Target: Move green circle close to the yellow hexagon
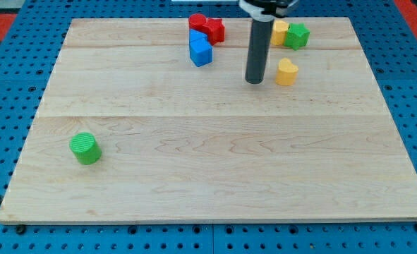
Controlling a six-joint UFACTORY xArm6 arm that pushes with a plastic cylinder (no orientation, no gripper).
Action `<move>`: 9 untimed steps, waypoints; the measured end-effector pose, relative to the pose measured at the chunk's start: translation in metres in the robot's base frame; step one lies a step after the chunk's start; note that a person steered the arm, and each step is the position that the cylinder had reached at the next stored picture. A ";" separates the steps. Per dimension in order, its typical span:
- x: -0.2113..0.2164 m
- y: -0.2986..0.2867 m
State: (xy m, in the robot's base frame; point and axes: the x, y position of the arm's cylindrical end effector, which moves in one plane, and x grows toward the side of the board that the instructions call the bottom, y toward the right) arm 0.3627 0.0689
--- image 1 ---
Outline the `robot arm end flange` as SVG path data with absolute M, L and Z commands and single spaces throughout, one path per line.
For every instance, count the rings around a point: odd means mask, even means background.
M 298 8 L 299 0 L 239 0 L 239 7 L 252 19 L 268 22 L 285 18 Z

